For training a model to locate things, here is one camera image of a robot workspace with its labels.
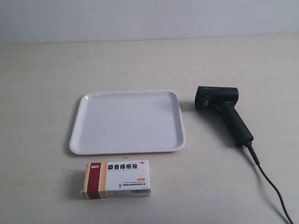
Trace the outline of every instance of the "white wall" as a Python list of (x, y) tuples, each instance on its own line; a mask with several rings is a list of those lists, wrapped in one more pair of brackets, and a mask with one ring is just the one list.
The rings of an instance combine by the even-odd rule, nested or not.
[(299, 33), (299, 0), (0, 0), (0, 44)]

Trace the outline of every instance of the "barcode scanner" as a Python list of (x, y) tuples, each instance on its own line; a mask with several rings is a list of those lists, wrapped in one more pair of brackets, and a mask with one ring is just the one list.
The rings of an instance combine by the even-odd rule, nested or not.
[(205, 109), (216, 111), (234, 138), (235, 145), (237, 147), (245, 146), (248, 148), (262, 175), (276, 191), (287, 219), (290, 224), (293, 224), (293, 221), (285, 208), (285, 204), (279, 190), (267, 177), (260, 165), (257, 155), (252, 147), (252, 134), (246, 127), (238, 112), (235, 110), (235, 104), (237, 103), (238, 98), (239, 92), (237, 88), (199, 86), (195, 96), (195, 109), (197, 111)]

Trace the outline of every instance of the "table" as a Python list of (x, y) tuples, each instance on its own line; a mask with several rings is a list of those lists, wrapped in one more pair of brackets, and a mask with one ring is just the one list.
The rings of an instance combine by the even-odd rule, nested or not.
[[(299, 222), (299, 35), (0, 46), (1, 223), (280, 224), (278, 197), (198, 114), (198, 85), (235, 86), (262, 167)], [(174, 90), (186, 145), (175, 153), (76, 156), (69, 139), (92, 91)], [(85, 165), (148, 159), (152, 195), (83, 200)]]

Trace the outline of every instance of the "white tray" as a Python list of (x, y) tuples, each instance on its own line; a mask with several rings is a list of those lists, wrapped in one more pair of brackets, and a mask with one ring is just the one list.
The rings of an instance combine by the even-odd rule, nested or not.
[(178, 96), (170, 90), (83, 96), (70, 141), (79, 155), (173, 152), (184, 145)]

